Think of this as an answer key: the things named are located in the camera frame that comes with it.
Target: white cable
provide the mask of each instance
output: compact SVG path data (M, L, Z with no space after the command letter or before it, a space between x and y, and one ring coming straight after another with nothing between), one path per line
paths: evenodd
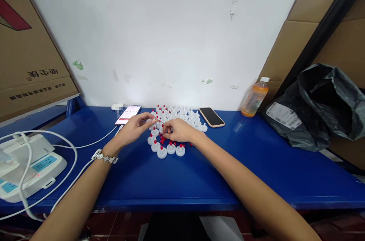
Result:
M8 138L10 136L13 136L13 135L21 135L22 133L49 133L49 134L52 134L52 135L55 135L61 139L63 139L66 143L68 143L71 148L73 149L74 153L75 153L75 160L72 164L72 167L71 169L68 171L67 175L65 176L65 178L52 190L50 191L47 195L45 195L43 198L39 199L36 203L33 203L32 205L28 206L28 207L25 207L24 209L22 209L21 211L18 211L18 212L15 212L13 214L9 214L7 216L4 216L4 217L0 217L0 220L4 220L4 219L7 219L7 218L10 218L10 217L13 217L13 216L16 216L17 214L20 214L24 211L26 211L27 209L30 209L31 207L34 207L35 205L37 205L39 202L42 202L44 199L46 199L51 193L53 193L60 185L62 185L62 183L68 178L68 176L70 175L70 173L72 172L73 168L75 167L75 164L76 164L76 161L77 161L77 151L76 151L76 148L75 146L65 137L57 134L57 133L54 133L54 132L51 132L51 131L45 131L45 130L32 130L32 131L23 131L23 132L15 132L13 134L10 134L10 135L6 135L6 136L3 136L2 138L0 138L0 140L3 140L5 138Z
M0 230L0 233L5 234L5 235L13 235L16 237L21 237L21 238L27 238L25 235L21 235L20 233L11 233L11 232L4 231L4 230Z
M94 143L91 143L91 144L88 144L88 145L85 145L85 146L80 146L80 147L75 147L76 149L80 149L80 148L85 148L85 147L88 147L88 146L91 146L91 145L93 145L93 144L95 144L95 143L98 143L99 141L102 141L104 138L106 138L108 135L110 135L110 133L112 132L112 131L114 131L115 130L115 128L116 128L117 126L115 126L105 137L103 137L103 138L101 138L101 139L99 139L98 141L95 141ZM55 144L55 145L52 145L52 146L57 146L57 147L62 147L62 148L67 148L67 149L72 149L71 147L68 147L68 146L63 146L63 145L57 145L57 144Z
M65 194L67 194L67 192L71 189L71 187L74 185L74 183L79 179L80 175L82 174L82 172L86 169L86 167L93 162L94 159L90 160L80 171L80 173L77 175L77 177L74 179L74 181L72 181L71 185L66 189L66 191L61 195L61 197L56 201L56 203L53 205L53 208L51 209L51 213L53 212L54 208L58 205L58 203L60 203L60 201L62 200L62 198L65 196Z
M115 133L114 137L115 137L115 136L119 133L119 131L123 128L123 126L124 126L124 125L121 125L121 126L119 127L119 129L118 129L118 131Z
M23 134L23 133L21 134L21 136L22 136L22 138L24 139L25 144L28 146L28 150L29 150L28 163L27 163L27 166L26 166L26 168L25 168L25 171L24 171L23 176L22 176L22 178L20 179L20 183L19 183L19 196L20 196L20 199L21 199L21 200L22 200L22 202L23 202L23 206L24 206L24 208L26 208L26 207L29 207L29 205L28 205L28 201L27 201L27 199L24 197L24 194L23 194L23 183L24 183L25 176L26 176L26 175L27 175L27 173L28 173L28 170L29 170L29 167L30 167L30 162L32 161L33 151L32 151L32 147L31 147L31 145L29 144L29 141L28 141L27 136L26 136L25 134ZM30 211L30 209L27 209L25 212L27 213L27 215L28 215L30 218L32 218L32 219L34 219L34 220L37 220L37 221L41 221L41 222L43 222L43 220L42 220L42 219L39 219L39 218L38 218L38 217L36 217L34 214L32 214L32 212Z

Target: white wall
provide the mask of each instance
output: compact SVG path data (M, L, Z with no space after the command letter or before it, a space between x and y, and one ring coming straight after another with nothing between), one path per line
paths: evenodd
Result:
M239 108L294 2L238 0L231 20L232 0L34 1L88 105L223 110Z

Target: gold phone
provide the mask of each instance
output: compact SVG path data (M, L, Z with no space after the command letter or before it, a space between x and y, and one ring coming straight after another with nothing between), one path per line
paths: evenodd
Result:
M219 115L217 115L216 112L214 112L212 108L200 108L199 112L210 127L216 128L225 125L224 121L219 117Z

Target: silver bracelet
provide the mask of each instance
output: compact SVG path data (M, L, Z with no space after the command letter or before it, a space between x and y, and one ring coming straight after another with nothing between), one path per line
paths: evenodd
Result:
M92 160L94 159L104 159L104 162L110 163L110 164L115 164L117 163L119 157L111 157L111 156L104 156L102 153L102 149L97 149L97 151L94 153L94 155L91 158Z

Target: person's left hand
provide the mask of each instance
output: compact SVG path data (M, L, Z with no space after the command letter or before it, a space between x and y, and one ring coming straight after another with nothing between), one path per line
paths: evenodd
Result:
M124 146L136 141L144 131L155 123L157 123L157 119L149 112L132 116L119 133L105 145L103 152L111 155L119 153Z

